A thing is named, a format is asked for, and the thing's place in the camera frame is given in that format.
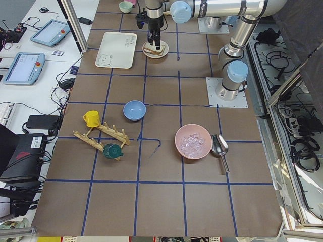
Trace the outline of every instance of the green cup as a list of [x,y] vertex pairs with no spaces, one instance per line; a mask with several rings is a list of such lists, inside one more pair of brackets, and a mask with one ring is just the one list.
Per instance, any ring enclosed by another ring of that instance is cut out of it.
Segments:
[[107,144],[103,148],[103,155],[108,159],[116,159],[119,156],[123,156],[121,147],[117,144]]

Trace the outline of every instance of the white table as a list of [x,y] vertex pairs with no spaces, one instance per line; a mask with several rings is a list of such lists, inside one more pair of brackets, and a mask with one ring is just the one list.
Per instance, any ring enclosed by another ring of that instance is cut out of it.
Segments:
[[[75,13],[78,18],[84,17],[93,20],[95,16],[95,12],[98,6],[99,0],[72,0],[72,4],[75,10]],[[47,7],[54,13],[41,13],[39,11],[40,8]],[[40,18],[40,22],[36,23],[35,26],[41,27],[45,25],[51,19],[57,19],[62,22],[66,22],[64,15],[57,3],[57,1],[53,0],[36,0],[34,5],[31,7],[26,16],[22,19],[22,22],[26,21],[28,17],[35,16]],[[37,21],[36,18],[31,18],[27,21],[27,24],[33,25]],[[87,39],[91,30],[91,25],[81,24],[82,31],[84,33],[85,38]],[[57,46],[49,47],[46,45],[38,44],[32,42],[30,37],[34,35],[37,30],[26,26],[27,30],[25,34],[22,36],[19,43],[14,43],[13,46],[9,50],[5,50],[4,48],[0,51],[0,57],[6,58],[14,58],[19,52],[40,52],[44,53],[46,56],[46,60],[50,61],[63,61],[63,62],[73,62],[81,57],[80,52],[76,46],[72,33],[68,33],[65,39],[63,39]],[[8,49],[10,47],[10,43],[5,45],[5,48]],[[63,56],[52,55],[54,50],[64,51]]]
[[[12,58],[2,59],[0,67],[9,67],[12,63]],[[57,105],[50,99],[50,95],[55,88],[56,75],[67,71],[67,69],[73,64],[73,62],[55,62],[47,60],[44,64],[43,70],[35,84],[31,86],[19,86],[19,85],[5,85],[0,82],[0,103],[1,102],[15,102],[24,103],[30,107],[36,108],[42,113],[49,114],[57,109]],[[5,75],[7,70],[0,69],[0,74]],[[64,79],[75,77],[72,74],[66,74]],[[59,97],[65,97],[66,93],[62,90],[56,92]],[[14,117],[9,125],[9,129],[16,134],[22,134],[22,124],[28,120],[30,115],[40,115],[37,111],[27,108],[23,105],[18,105]],[[43,132],[47,134],[45,130],[31,130],[31,133]],[[46,151],[52,153],[55,140],[48,143]],[[44,164],[41,169],[41,175],[46,177],[49,168],[49,163]],[[38,199],[40,194],[36,194],[35,199]],[[30,224],[35,216],[36,210],[28,210],[25,216],[19,216],[11,220],[22,221],[24,217],[27,217]],[[35,241],[32,237],[26,237],[23,241]]]

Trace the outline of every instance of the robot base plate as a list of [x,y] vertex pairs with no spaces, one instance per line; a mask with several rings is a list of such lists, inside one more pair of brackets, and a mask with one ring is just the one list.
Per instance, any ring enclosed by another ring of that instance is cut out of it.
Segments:
[[244,92],[240,92],[236,99],[233,101],[224,101],[216,95],[216,86],[222,78],[207,77],[206,86],[208,94],[208,103],[213,107],[228,107],[228,108],[248,108],[246,95]]
[[221,28],[208,28],[205,18],[198,19],[198,29],[201,34],[229,35],[230,32],[227,25],[223,24]]

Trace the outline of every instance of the blue cap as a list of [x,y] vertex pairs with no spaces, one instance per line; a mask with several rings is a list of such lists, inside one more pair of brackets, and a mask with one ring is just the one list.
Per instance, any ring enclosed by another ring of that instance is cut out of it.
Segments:
[[175,23],[183,24],[190,20],[192,9],[185,1],[176,1],[171,5],[171,15]]
[[228,76],[231,81],[236,83],[241,83],[246,80],[248,71],[248,66],[241,60],[234,60],[228,66]]

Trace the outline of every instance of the tablet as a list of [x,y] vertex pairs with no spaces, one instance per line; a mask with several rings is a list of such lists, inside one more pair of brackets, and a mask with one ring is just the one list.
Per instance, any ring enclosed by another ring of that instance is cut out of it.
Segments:
[[7,85],[34,84],[45,63],[43,53],[17,53],[3,83]]
[[57,45],[70,32],[70,27],[67,23],[50,20],[30,40],[47,46]]

